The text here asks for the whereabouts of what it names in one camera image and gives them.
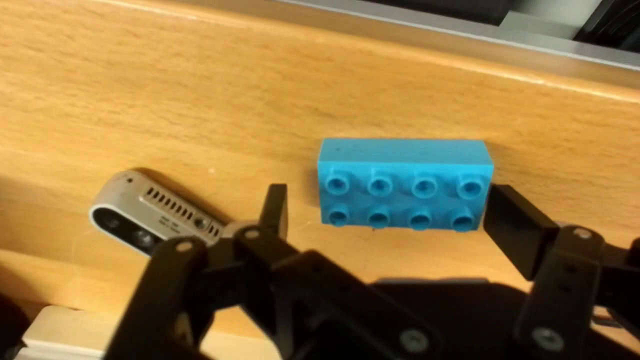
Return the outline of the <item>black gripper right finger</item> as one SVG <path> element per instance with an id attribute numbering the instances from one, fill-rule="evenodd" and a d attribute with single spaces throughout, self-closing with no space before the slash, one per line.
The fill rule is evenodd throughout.
<path id="1" fill-rule="evenodd" d="M 632 336 L 640 333 L 640 243 L 608 245 L 578 224 L 558 224 L 509 185 L 492 185 L 484 232 L 533 282 L 512 328 L 524 360 L 621 360 L 636 357 L 608 349 L 592 330 L 594 308 Z"/>

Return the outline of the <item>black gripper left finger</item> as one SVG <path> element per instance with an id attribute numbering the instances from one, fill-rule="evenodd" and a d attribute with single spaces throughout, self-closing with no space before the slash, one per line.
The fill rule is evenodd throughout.
<path id="1" fill-rule="evenodd" d="M 208 248 L 193 236 L 161 243 L 108 343 L 106 360 L 212 360 L 201 350 L 217 313 L 240 307 L 284 360 L 311 360 L 312 311 L 299 298 L 286 243 L 288 189 L 268 189 L 261 221 Z"/>

